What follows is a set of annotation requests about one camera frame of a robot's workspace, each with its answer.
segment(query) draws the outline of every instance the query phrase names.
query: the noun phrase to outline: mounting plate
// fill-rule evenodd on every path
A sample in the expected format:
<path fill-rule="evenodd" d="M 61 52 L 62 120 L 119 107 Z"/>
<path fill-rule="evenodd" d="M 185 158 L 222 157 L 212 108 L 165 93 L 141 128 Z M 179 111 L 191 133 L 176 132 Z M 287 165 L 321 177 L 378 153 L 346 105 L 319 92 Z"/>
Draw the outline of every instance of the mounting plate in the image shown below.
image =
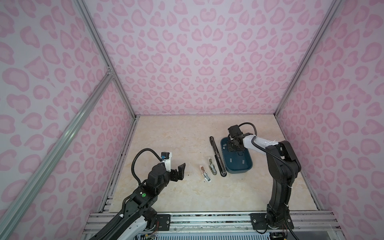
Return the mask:
<path fill-rule="evenodd" d="M 251 217 L 251 223 L 254 230 L 258 231 L 264 231 L 265 229 L 270 230 L 271 228 L 268 227 L 266 220 L 265 220 L 265 213 L 260 214 L 249 214 Z M 291 219 L 291 216 L 288 215 L 288 224 L 291 227 L 291 229 L 294 229 L 293 222 Z"/>
<path fill-rule="evenodd" d="M 169 231 L 169 226 L 170 226 L 169 214 L 157 214 L 156 221 L 159 222 L 158 231 Z"/>

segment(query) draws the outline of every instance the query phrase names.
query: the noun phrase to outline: plastic tray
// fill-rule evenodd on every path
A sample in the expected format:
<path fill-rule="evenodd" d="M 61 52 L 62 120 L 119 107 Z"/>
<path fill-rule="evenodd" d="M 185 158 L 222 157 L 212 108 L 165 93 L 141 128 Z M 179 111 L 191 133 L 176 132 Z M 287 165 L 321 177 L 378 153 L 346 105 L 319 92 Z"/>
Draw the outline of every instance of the plastic tray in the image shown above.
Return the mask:
<path fill-rule="evenodd" d="M 221 151 L 223 153 L 223 159 L 227 172 L 236 174 L 244 173 L 251 169 L 253 162 L 248 149 L 241 152 L 229 152 L 227 148 L 227 140 L 228 138 L 225 137 L 220 141 Z"/>

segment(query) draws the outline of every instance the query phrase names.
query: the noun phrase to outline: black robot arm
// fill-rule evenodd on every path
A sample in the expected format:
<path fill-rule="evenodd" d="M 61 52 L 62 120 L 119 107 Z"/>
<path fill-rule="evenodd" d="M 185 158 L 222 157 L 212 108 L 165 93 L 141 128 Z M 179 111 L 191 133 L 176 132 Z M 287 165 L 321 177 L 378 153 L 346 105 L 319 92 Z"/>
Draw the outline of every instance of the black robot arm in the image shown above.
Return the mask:
<path fill-rule="evenodd" d="M 270 227 L 275 228 L 282 226 L 286 215 L 289 215 L 288 202 L 291 197 L 292 184 L 301 171 L 301 165 L 291 144 L 287 141 L 267 146 L 265 149 L 280 156 L 293 169 L 292 171 L 276 157 L 266 155 L 269 173 L 273 177 L 272 196 L 267 205 L 266 220 Z"/>
<path fill-rule="evenodd" d="M 167 154 L 167 152 L 162 153 L 162 159 L 165 159 L 163 154 Z M 90 239 L 116 240 L 126 230 L 128 235 L 132 235 L 133 238 L 136 232 L 134 229 L 129 232 L 130 226 L 136 225 L 132 223 L 142 216 L 146 222 L 145 229 L 154 228 L 157 212 L 151 206 L 157 201 L 157 196 L 168 185 L 169 181 L 183 180 L 185 163 L 180 165 L 178 170 L 172 169 L 168 172 L 164 162 L 154 166 L 148 174 L 148 179 L 140 183 L 133 193 L 123 200 L 122 208 L 114 218 Z"/>
<path fill-rule="evenodd" d="M 243 133 L 239 127 L 245 124 L 251 125 L 255 134 Z M 228 151 L 241 152 L 247 148 L 265 153 L 268 169 L 273 177 L 272 196 L 265 216 L 266 223 L 274 229 L 285 224 L 295 239 L 298 239 L 292 232 L 293 224 L 290 221 L 288 202 L 293 182 L 301 171 L 301 165 L 291 144 L 287 141 L 276 142 L 257 137 L 256 127 L 249 122 L 231 126 L 228 132 Z"/>

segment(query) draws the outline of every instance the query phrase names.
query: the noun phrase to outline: metal clip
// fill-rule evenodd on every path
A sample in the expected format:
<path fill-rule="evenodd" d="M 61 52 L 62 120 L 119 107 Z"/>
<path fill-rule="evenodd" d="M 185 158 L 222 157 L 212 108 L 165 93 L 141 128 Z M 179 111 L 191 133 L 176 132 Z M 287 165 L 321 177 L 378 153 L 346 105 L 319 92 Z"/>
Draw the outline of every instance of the metal clip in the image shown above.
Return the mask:
<path fill-rule="evenodd" d="M 215 165 L 212 162 L 212 158 L 209 158 L 209 168 L 211 169 L 211 172 L 212 172 L 213 175 L 217 174 L 217 171 L 215 169 Z"/>
<path fill-rule="evenodd" d="M 201 173 L 202 173 L 204 179 L 205 179 L 207 182 L 211 182 L 211 178 L 208 176 L 208 173 L 204 170 L 204 167 L 203 167 L 203 166 L 200 166 L 200 169 L 201 169 Z"/>

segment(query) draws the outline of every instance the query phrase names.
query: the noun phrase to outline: marble tabletop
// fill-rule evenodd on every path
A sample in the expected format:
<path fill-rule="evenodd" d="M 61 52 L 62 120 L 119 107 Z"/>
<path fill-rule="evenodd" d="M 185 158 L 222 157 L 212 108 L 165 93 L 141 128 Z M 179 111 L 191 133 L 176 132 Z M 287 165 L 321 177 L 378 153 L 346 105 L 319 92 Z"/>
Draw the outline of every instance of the marble tabletop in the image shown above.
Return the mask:
<path fill-rule="evenodd" d="M 131 174 L 135 155 L 143 148 L 152 148 L 159 155 L 172 152 L 172 169 L 186 163 L 184 180 L 170 182 L 152 206 L 158 212 L 206 212 L 206 211 L 265 211 L 271 198 L 272 177 L 266 156 L 250 151 L 253 167 L 246 173 L 226 177 L 213 175 L 209 170 L 209 158 L 214 152 L 209 142 L 213 136 L 220 154 L 220 140 L 228 135 L 228 127 L 251 122 L 258 136 L 282 141 L 284 136 L 273 115 L 211 115 L 211 116 L 142 116 L 134 133 L 124 167 L 120 173 L 110 212 L 121 209 L 122 200 L 137 187 Z M 241 127 L 243 132 L 253 132 L 251 126 Z M 151 152 L 144 152 L 135 164 L 135 173 L 143 181 L 158 160 Z M 200 165 L 212 179 L 204 181 Z M 290 210 L 317 210 L 301 173 L 296 178 Z"/>

